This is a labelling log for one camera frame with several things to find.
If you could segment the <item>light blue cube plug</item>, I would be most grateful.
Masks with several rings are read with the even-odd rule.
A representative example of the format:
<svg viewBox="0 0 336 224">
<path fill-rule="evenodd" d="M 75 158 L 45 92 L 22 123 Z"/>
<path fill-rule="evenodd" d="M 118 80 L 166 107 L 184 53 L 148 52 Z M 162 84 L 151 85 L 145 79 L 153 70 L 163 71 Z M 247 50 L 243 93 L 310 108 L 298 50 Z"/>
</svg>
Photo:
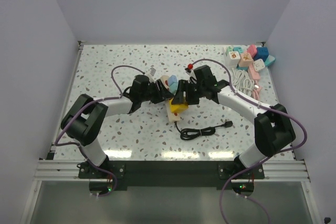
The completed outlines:
<svg viewBox="0 0 336 224">
<path fill-rule="evenodd" d="M 167 80 L 168 85 L 172 85 L 173 83 L 178 83 L 178 79 L 176 75 L 171 75 Z"/>
</svg>

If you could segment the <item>teal cube plug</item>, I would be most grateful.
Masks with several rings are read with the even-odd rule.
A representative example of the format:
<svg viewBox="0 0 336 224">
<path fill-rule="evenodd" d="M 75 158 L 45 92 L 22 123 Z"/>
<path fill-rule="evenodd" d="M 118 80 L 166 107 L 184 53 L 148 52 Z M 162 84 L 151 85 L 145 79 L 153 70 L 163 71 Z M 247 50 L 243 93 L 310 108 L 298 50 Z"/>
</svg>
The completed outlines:
<svg viewBox="0 0 336 224">
<path fill-rule="evenodd" d="M 169 86 L 169 91 L 170 91 L 173 95 L 175 95 L 176 92 L 177 92 L 178 86 L 179 86 L 178 83 L 176 83 L 176 82 L 172 83 L 172 84 Z"/>
</svg>

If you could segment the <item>yellow cube plug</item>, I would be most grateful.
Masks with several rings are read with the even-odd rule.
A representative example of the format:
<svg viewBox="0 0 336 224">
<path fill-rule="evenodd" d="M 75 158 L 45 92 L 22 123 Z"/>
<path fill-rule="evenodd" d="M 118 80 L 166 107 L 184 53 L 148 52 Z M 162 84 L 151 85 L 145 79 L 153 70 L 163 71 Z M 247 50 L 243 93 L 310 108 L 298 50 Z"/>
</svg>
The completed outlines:
<svg viewBox="0 0 336 224">
<path fill-rule="evenodd" d="M 169 108 L 170 108 L 170 111 L 173 113 L 173 114 L 179 114 L 179 113 L 182 113 L 184 112 L 185 110 L 188 109 L 188 104 L 187 103 L 182 103 L 182 104 L 173 104 L 172 103 L 172 99 L 169 101 Z"/>
</svg>

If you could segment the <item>beige red power strip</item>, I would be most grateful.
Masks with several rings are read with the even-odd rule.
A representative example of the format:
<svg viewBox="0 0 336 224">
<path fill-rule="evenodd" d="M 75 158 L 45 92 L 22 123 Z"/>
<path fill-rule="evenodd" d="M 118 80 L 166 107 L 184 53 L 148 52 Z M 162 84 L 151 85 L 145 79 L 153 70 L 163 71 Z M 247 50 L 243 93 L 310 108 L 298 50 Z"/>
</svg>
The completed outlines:
<svg viewBox="0 0 336 224">
<path fill-rule="evenodd" d="M 160 80 L 162 81 L 164 87 L 169 90 L 169 85 L 167 84 L 168 78 L 169 78 L 169 76 L 162 75 L 160 77 Z M 165 104 L 165 107 L 166 107 L 167 118 L 168 118 L 169 123 L 178 122 L 181 119 L 181 117 L 178 113 L 172 113 L 171 112 L 169 100 L 166 100 L 164 104 Z"/>
</svg>

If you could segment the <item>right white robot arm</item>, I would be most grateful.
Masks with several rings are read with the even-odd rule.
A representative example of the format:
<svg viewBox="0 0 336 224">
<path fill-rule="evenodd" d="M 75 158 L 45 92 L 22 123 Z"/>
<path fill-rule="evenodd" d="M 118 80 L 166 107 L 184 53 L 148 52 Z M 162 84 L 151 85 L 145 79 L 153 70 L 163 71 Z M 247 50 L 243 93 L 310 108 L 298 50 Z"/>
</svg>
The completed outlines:
<svg viewBox="0 0 336 224">
<path fill-rule="evenodd" d="M 233 170 L 237 177 L 246 178 L 253 166 L 265 158 L 271 158 L 296 139 L 286 108 L 281 104 L 267 105 L 236 90 L 228 81 L 208 84 L 205 81 L 180 80 L 172 103 L 183 99 L 190 105 L 207 98 L 226 106 L 254 125 L 254 143 L 234 159 Z"/>
</svg>

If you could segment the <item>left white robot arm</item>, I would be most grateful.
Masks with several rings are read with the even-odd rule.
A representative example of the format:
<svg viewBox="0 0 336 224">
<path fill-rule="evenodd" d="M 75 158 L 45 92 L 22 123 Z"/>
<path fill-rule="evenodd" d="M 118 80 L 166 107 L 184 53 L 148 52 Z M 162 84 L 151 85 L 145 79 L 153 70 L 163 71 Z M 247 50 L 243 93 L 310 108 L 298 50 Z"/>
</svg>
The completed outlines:
<svg viewBox="0 0 336 224">
<path fill-rule="evenodd" d="M 151 81 L 144 74 L 135 76 L 132 85 L 121 97 L 94 99 L 82 94 L 63 118 L 62 134 L 75 140 L 83 156 L 91 163 L 90 171 L 97 178 L 103 178 L 109 171 L 109 158 L 103 151 L 98 134 L 106 117 L 119 114 L 132 114 L 143 102 L 153 104 L 165 102 L 174 97 L 169 91 L 168 76 Z"/>
</svg>

